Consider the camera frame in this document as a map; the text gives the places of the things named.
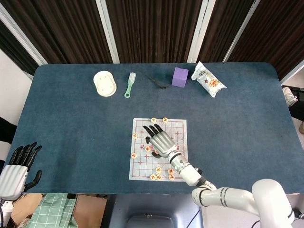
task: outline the white plastic bag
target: white plastic bag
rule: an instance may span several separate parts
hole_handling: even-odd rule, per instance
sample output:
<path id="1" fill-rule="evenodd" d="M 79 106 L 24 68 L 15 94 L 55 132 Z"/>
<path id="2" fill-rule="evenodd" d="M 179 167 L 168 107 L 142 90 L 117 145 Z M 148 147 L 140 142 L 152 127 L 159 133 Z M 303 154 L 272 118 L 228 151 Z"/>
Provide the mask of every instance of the white plastic bag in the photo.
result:
<path id="1" fill-rule="evenodd" d="M 201 62 L 196 65 L 191 79 L 197 80 L 212 97 L 215 97 L 219 90 L 227 88 Z"/>

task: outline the blue table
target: blue table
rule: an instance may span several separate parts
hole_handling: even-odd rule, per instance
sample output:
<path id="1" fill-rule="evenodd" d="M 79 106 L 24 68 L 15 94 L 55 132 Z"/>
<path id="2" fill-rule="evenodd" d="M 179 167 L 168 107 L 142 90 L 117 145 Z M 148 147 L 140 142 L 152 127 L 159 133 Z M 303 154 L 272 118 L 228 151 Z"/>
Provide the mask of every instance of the blue table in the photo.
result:
<path id="1" fill-rule="evenodd" d="M 133 118 L 187 119 L 189 161 L 217 187 L 251 190 L 263 178 L 287 193 L 304 192 L 304 153 L 274 68 L 267 63 L 206 63 L 227 86 L 212 98 L 190 76 L 196 64 L 44 65 L 34 80 L 12 143 L 43 146 L 30 192 L 189 193 L 183 182 L 129 180 Z M 175 67 L 189 69 L 185 88 L 161 90 Z M 94 75 L 110 71 L 111 97 L 97 94 Z M 124 98 L 130 72 L 137 74 Z"/>

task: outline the cable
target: cable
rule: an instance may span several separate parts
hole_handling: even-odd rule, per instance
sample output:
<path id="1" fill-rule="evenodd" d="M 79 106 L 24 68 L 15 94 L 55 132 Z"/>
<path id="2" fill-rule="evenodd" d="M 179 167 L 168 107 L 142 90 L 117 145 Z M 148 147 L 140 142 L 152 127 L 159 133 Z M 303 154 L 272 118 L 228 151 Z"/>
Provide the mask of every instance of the cable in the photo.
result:
<path id="1" fill-rule="evenodd" d="M 4 218 L 3 218 L 2 205 L 0 206 L 0 214 L 1 214 L 1 228 L 3 228 Z"/>
<path id="2" fill-rule="evenodd" d="M 253 228 L 253 227 L 256 225 L 256 223 L 258 223 L 259 221 L 260 221 L 260 220 L 256 221 L 256 222 L 252 225 L 251 228 Z"/>
<path id="3" fill-rule="evenodd" d="M 188 226 L 186 228 L 188 228 L 191 224 L 191 222 L 195 219 L 195 217 L 198 215 L 198 213 L 200 212 L 200 209 L 198 210 L 198 212 L 196 212 L 195 216 L 191 219 L 190 223 L 188 224 Z"/>

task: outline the purple sponge block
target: purple sponge block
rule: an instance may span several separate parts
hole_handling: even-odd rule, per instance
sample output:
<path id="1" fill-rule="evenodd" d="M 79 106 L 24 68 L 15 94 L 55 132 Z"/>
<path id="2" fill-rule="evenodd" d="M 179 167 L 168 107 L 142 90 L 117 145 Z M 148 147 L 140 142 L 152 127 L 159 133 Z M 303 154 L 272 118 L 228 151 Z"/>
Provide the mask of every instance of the purple sponge block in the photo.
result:
<path id="1" fill-rule="evenodd" d="M 173 74 L 172 85 L 178 87 L 185 87 L 188 77 L 188 70 L 176 67 Z"/>

